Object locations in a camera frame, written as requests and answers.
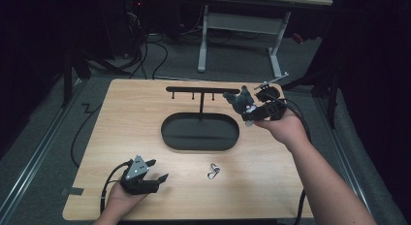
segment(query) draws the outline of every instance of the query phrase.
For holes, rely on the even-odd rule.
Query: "black bar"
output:
[[[224,92],[230,94],[239,94],[239,89],[232,88],[213,88],[213,87],[178,87],[168,86],[166,87],[168,92],[199,92],[199,93],[221,93]]]

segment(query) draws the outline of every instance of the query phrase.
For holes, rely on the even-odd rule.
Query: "metal clip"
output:
[[[209,179],[214,179],[217,174],[220,173],[220,167],[216,166],[215,164],[210,164],[210,171],[208,172],[207,176]]]

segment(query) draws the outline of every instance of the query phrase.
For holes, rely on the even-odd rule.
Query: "wire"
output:
[[[79,168],[79,163],[78,163],[78,162],[76,161],[76,159],[75,159],[74,148],[75,148],[76,140],[77,140],[77,138],[79,137],[79,132],[82,130],[82,128],[84,127],[85,123],[90,119],[90,117],[91,117],[94,113],[96,113],[99,109],[101,109],[102,106],[103,106],[103,104],[100,105],[99,107],[97,107],[96,110],[94,110],[94,111],[92,111],[92,112],[87,112],[88,110],[86,110],[86,113],[89,113],[89,115],[88,115],[88,117],[85,119],[85,121],[81,124],[80,128],[78,129],[77,133],[75,134],[75,137],[73,138],[72,146],[71,146],[71,148],[70,148],[70,156],[71,156],[71,158],[72,158],[73,164],[75,164],[75,166],[76,166],[77,168]]]
[[[133,164],[133,160],[129,160],[127,162],[124,162],[122,164],[120,164],[119,166],[115,167],[114,170],[112,170],[112,172],[110,173],[109,177],[106,180],[106,183],[104,184],[103,190],[102,190],[102,195],[100,198],[100,213],[103,212],[103,210],[106,207],[106,194],[107,194],[107,186],[114,182],[115,180],[111,180],[112,176],[115,174],[115,172],[117,172],[117,170],[119,170],[120,168],[124,167],[124,166],[131,166]]]
[[[145,79],[147,80],[147,73],[145,72],[144,67],[142,66],[143,62],[145,61],[145,59],[147,58],[147,53],[148,53],[148,48],[147,48],[147,41],[144,42],[144,46],[145,46],[145,53],[144,53],[144,58],[141,60],[139,66],[136,67],[136,69],[133,71],[132,74],[130,74],[129,79],[131,79],[134,74],[136,74],[137,70],[139,70],[140,67],[142,67],[142,73],[145,77]]]
[[[267,96],[271,100],[280,103],[281,105],[285,106],[287,109],[292,111],[299,118],[299,120],[301,121],[302,126],[305,130],[305,133],[306,133],[309,141],[311,142],[311,133],[309,131],[308,125],[307,125],[305,119],[302,117],[302,114],[300,112],[300,108],[297,106],[297,104],[295,102],[290,101],[290,102],[292,102],[293,105],[298,107],[298,111],[295,110],[294,108],[292,108],[290,105],[284,103],[282,100],[280,100],[278,98],[275,98],[274,96],[271,96],[266,92],[262,92],[262,94]],[[295,221],[294,225],[298,225],[300,223],[301,215],[302,215],[302,207],[303,207],[303,204],[304,204],[304,199],[305,199],[305,190],[302,189],[302,192],[301,192],[301,195],[300,195],[299,210],[297,211],[297,217],[296,217],[296,221]]]
[[[163,63],[166,61],[167,57],[169,56],[169,52],[167,51],[167,49],[166,49],[164,46],[162,46],[162,45],[160,45],[160,44],[157,44],[157,43],[152,43],[152,44],[153,44],[153,45],[156,45],[156,46],[158,46],[158,47],[160,47],[160,48],[163,48],[164,51],[166,52],[166,56],[164,57],[163,61],[161,61],[161,63],[154,69],[154,71],[153,71],[153,73],[152,73],[152,75],[151,75],[152,79],[154,80],[155,73],[156,73],[157,70],[163,65]]]

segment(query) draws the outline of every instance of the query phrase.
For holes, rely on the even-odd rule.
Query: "gray carpet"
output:
[[[168,77],[193,80],[261,82],[273,78],[267,50],[265,48],[255,48],[252,45],[251,47],[240,47],[238,43],[242,43],[245,40],[243,38],[232,38],[230,40],[232,43],[228,42],[224,45],[210,44],[208,46],[207,69],[202,74],[197,72],[200,41],[196,36],[185,37],[180,41],[170,40],[167,37],[160,39],[160,36],[153,36],[150,37],[150,40],[160,41],[148,45],[147,58],[143,64],[148,78],[151,78],[154,69],[166,56],[166,51],[157,44],[164,46],[168,55],[167,60],[156,72],[157,80]],[[211,41],[221,43],[221,40],[224,40],[224,37]],[[281,84],[303,76],[320,43],[321,40],[319,39],[307,41],[300,45],[290,39],[283,40],[278,52],[278,59],[282,70],[287,71],[290,77],[281,81]],[[121,65],[124,61],[126,60],[119,58],[112,63]],[[134,68],[130,68],[127,71],[131,72],[133,70]],[[12,216],[7,219],[8,224],[91,223],[90,221],[65,221],[62,217],[62,211],[67,200],[64,189],[72,185],[77,172],[77,168],[70,157],[70,149],[77,131],[89,116],[85,112],[86,106],[84,104],[89,104],[90,111],[101,105],[110,81],[115,78],[120,77],[108,72],[93,71],[93,77],[89,81],[81,82],[75,86],[78,96],[67,111],[61,126],[55,131],[55,135],[49,143],[47,155],[41,161],[39,169],[35,171],[35,176],[30,179],[31,182],[25,193],[20,200],[17,199],[18,204]],[[137,71],[135,79],[144,79],[142,69]],[[311,130],[314,145],[332,166],[347,179],[344,165],[338,157],[340,153],[335,147],[336,137],[337,142],[344,148],[344,153],[349,160],[356,180],[364,191],[364,196],[378,224],[406,224],[356,135],[355,128],[345,108],[343,95],[338,94],[338,107],[335,114],[336,129],[331,130],[321,109],[322,101],[325,99],[312,98],[309,88],[310,86],[299,86],[286,91],[285,95],[300,106]],[[7,201],[9,193],[20,174],[24,173],[24,168],[47,133],[48,127],[56,116],[61,113],[60,106],[62,102],[63,82],[60,80],[42,104],[33,112],[28,125],[11,150],[0,161],[0,168],[2,169],[0,177],[3,179],[0,186],[0,202]],[[98,113],[92,115],[85,123],[74,143],[74,156],[78,162],[80,162],[84,153],[97,116]],[[279,219],[279,222],[293,224],[294,220]],[[315,222],[312,219],[303,219],[301,224],[315,224]]]

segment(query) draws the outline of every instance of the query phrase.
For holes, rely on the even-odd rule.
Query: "cable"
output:
[[[163,63],[166,61],[167,57],[169,56],[169,52],[167,51],[167,49],[166,49],[164,46],[162,46],[162,45],[160,45],[160,44],[157,44],[157,43],[152,43],[152,44],[153,44],[153,45],[157,45],[157,46],[159,46],[160,48],[163,48],[164,51],[166,52],[166,56],[164,57],[163,61],[161,61],[161,63],[154,69],[154,71],[153,71],[153,73],[152,73],[152,75],[151,75],[152,79],[154,80],[154,75],[155,75],[155,73],[156,73],[157,70],[163,65]]]
[[[119,166],[115,167],[114,170],[112,170],[112,172],[110,173],[109,177],[106,180],[106,183],[104,184],[103,190],[102,190],[102,195],[100,198],[100,213],[103,212],[103,210],[106,207],[106,194],[107,194],[107,186],[109,185],[109,183],[114,182],[115,180],[111,180],[112,176],[115,174],[115,172],[117,172],[117,170],[119,170],[120,168],[124,167],[124,166],[131,166],[133,164],[133,160],[129,160],[127,162],[124,162],[122,164],[120,164]]]
[[[269,94],[267,94],[266,92],[262,92],[263,95],[267,96],[268,98],[270,98],[271,100],[280,103],[281,105],[285,106],[287,109],[289,109],[290,111],[292,111],[296,117],[299,118],[299,120],[302,123],[302,126],[305,130],[305,133],[307,135],[308,140],[311,142],[311,133],[308,129],[308,125],[305,121],[305,119],[302,117],[301,113],[300,113],[300,109],[298,111],[296,111],[294,108],[292,108],[290,105],[284,103],[282,100],[275,98]],[[301,195],[300,195],[300,202],[299,202],[299,210],[297,211],[297,217],[296,217],[296,221],[294,223],[294,225],[298,225],[300,223],[301,220],[301,215],[302,215],[302,207],[304,204],[304,199],[305,199],[305,190],[302,189]]]
[[[75,134],[75,137],[73,138],[73,141],[72,141],[72,146],[71,146],[71,148],[70,148],[70,156],[71,156],[71,158],[72,158],[73,164],[75,164],[75,166],[76,166],[77,168],[79,168],[79,163],[77,163],[77,161],[76,161],[76,159],[75,159],[74,148],[75,148],[76,140],[77,140],[77,138],[79,137],[79,132],[82,130],[82,128],[84,127],[85,123],[90,119],[90,117],[91,117],[94,113],[96,113],[96,111],[98,111],[99,109],[101,109],[102,106],[103,106],[103,104],[102,104],[102,105],[100,105],[99,107],[97,107],[96,110],[94,110],[94,111],[92,111],[92,112],[89,112],[89,111],[88,111],[88,107],[89,107],[90,105],[89,105],[89,104],[84,104],[84,105],[87,106],[85,112],[86,112],[86,113],[89,113],[89,115],[88,115],[88,117],[85,119],[85,121],[81,124],[80,128],[78,129],[77,133]]]

